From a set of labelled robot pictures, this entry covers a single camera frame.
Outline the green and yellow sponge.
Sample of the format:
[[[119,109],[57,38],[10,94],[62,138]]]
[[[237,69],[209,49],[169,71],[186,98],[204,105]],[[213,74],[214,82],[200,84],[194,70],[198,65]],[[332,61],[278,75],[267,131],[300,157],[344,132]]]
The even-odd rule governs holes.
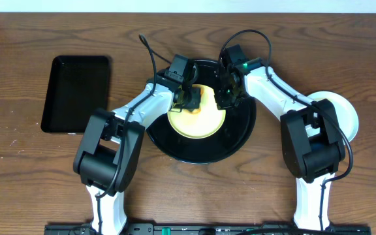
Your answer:
[[[200,90],[200,96],[202,96],[203,95],[203,91],[202,90]],[[201,111],[201,109],[200,109],[200,107],[198,107],[198,108],[196,108],[196,109],[192,109],[192,110],[189,110],[190,111],[190,113],[192,113],[192,114],[197,114],[197,113],[199,113],[200,111]]]

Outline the yellow plate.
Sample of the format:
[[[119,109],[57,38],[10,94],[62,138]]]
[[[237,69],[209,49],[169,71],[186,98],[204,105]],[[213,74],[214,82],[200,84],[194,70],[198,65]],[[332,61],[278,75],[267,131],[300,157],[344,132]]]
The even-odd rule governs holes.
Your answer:
[[[201,96],[200,109],[197,114],[190,113],[183,109],[181,112],[173,108],[167,113],[168,121],[172,128],[180,135],[200,139],[216,133],[223,125],[226,117],[226,110],[219,110],[211,87],[202,84],[194,84],[203,91]]]

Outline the light blue plate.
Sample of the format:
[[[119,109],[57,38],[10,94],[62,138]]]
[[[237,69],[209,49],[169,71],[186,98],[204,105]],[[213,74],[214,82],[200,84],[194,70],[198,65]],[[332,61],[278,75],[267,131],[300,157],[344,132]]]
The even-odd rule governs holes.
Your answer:
[[[354,106],[341,95],[331,91],[318,91],[309,95],[314,101],[328,99],[335,108],[339,127],[344,132],[347,140],[351,142],[357,135],[359,119]]]

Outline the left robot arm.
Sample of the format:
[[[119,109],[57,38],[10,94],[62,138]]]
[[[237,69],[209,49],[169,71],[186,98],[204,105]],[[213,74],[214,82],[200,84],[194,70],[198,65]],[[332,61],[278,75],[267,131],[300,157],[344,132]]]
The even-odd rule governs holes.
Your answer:
[[[200,99],[199,87],[161,78],[125,106],[111,112],[99,108],[91,115],[73,162],[91,196],[91,234],[122,233],[124,191],[136,171],[145,130],[174,106],[198,108]]]

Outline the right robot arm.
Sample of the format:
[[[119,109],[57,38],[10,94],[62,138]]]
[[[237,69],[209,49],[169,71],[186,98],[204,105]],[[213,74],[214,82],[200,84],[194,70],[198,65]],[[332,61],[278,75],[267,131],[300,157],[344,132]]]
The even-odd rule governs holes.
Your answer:
[[[299,93],[260,58],[219,64],[218,107],[228,108],[241,98],[253,97],[279,120],[283,160],[297,182],[294,223],[300,229],[327,230],[330,186],[349,174],[336,175],[339,163],[353,158],[333,102]]]

